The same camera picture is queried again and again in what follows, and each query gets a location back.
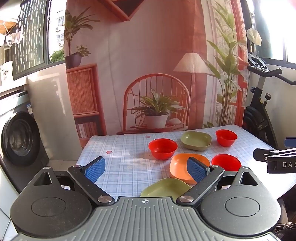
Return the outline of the orange plate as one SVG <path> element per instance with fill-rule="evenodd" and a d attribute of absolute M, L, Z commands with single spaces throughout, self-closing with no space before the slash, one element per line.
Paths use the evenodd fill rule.
<path fill-rule="evenodd" d="M 170 174 L 171 177 L 180 179 L 187 184 L 196 184 L 197 182 L 187 172 L 187 160 L 189 157 L 194 157 L 206 166 L 210 166 L 210 161 L 205 156 L 200 154 L 180 153 L 174 155 L 171 159 Z"/>

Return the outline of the green plate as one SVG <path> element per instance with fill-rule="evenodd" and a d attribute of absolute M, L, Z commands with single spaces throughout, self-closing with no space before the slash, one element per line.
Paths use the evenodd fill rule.
<path fill-rule="evenodd" d="M 164 178 L 144 189 L 140 197 L 172 197 L 173 202 L 182 196 L 191 186 L 177 178 Z"/>
<path fill-rule="evenodd" d="M 180 140 L 185 148 L 195 151 L 205 151 L 212 143 L 212 137 L 209 134 L 196 131 L 183 133 Z"/>

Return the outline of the hanging laundry clothes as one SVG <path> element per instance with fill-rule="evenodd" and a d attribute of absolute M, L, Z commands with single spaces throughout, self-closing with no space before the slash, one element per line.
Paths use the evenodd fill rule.
<path fill-rule="evenodd" d="M 16 23 L 16 20 L 1 20 L 1 47 L 4 50 L 10 49 L 13 44 L 20 44 L 23 39 L 23 28 Z"/>

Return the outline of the printed room backdrop cloth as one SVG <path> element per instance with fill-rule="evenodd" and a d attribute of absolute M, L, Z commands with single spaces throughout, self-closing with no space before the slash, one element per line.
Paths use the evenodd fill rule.
<path fill-rule="evenodd" d="M 243 124 L 240 1 L 67 1 L 65 55 L 82 147 L 93 136 Z"/>

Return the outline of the washing machine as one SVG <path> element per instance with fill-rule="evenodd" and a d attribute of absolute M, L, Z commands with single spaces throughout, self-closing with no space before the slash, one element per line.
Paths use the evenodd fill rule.
<path fill-rule="evenodd" d="M 11 240 L 16 236 L 10 219 L 11 206 L 48 162 L 28 92 L 21 88 L 2 93 L 1 240 Z"/>

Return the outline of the blue plaid tablecloth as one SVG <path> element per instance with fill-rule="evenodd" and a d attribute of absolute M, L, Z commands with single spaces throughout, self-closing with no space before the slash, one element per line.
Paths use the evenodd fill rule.
<path fill-rule="evenodd" d="M 201 152 L 208 160 L 217 154 L 229 154 L 237 157 L 242 166 L 249 167 L 264 184 L 271 195 L 278 199 L 295 185 L 295 174 L 269 174 L 267 164 L 255 161 L 253 151 L 256 148 L 270 149 L 270 146 L 237 125 L 225 126 L 226 130 L 238 136 L 235 143 L 225 148 L 216 140 L 218 127 L 204 128 L 201 131 L 212 137 L 210 147 Z M 170 176 L 170 160 L 155 159 L 148 148 L 152 140 L 168 138 L 178 144 L 176 154 L 189 153 L 182 146 L 180 138 L 183 132 L 140 133 L 115 136 L 93 136 L 83 149 L 78 164 L 85 166 L 99 156 L 106 161 L 105 172 L 96 181 L 101 189 L 114 199 L 120 196 L 140 196 L 141 192 L 158 180 Z"/>

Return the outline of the white paper bag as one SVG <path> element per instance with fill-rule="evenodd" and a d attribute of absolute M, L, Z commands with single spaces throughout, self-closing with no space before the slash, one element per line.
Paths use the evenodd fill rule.
<path fill-rule="evenodd" d="M 8 85 L 11 84 L 13 81 L 13 62 L 8 61 L 1 65 L 1 84 Z"/>

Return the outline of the red bowl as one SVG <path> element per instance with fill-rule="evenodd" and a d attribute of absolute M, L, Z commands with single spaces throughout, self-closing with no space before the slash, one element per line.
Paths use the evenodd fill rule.
<path fill-rule="evenodd" d="M 238 138 L 236 133 L 225 129 L 217 130 L 215 134 L 218 144 L 222 147 L 232 146 Z"/>
<path fill-rule="evenodd" d="M 218 154 L 212 161 L 212 166 L 217 165 L 222 167 L 225 171 L 238 171 L 241 168 L 241 162 L 234 156 L 229 154 Z"/>
<path fill-rule="evenodd" d="M 170 159 L 178 148 L 178 144 L 168 138 L 158 138 L 151 141 L 148 145 L 149 150 L 157 160 Z"/>

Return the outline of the window with lattice grille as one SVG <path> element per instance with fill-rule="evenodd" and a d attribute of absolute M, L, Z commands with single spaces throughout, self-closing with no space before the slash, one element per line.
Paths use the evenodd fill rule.
<path fill-rule="evenodd" d="M 16 26 L 24 38 L 5 51 L 13 63 L 13 77 L 51 67 L 65 61 L 65 11 L 67 1 L 20 1 Z"/>

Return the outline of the black exercise bike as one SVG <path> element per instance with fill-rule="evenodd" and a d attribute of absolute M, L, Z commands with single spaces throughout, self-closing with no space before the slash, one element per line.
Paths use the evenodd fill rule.
<path fill-rule="evenodd" d="M 254 52 L 248 53 L 247 69 L 249 72 L 257 74 L 259 81 L 256 87 L 253 86 L 250 88 L 253 97 L 251 104 L 244 110 L 243 128 L 266 144 L 278 149 L 275 132 L 266 110 L 266 105 L 271 99 L 271 95 L 266 93 L 265 100 L 261 99 L 263 86 L 265 79 L 270 77 L 276 77 L 292 86 L 295 86 L 295 81 L 283 77 L 281 75 L 282 69 L 280 68 L 269 70 L 263 59 Z"/>

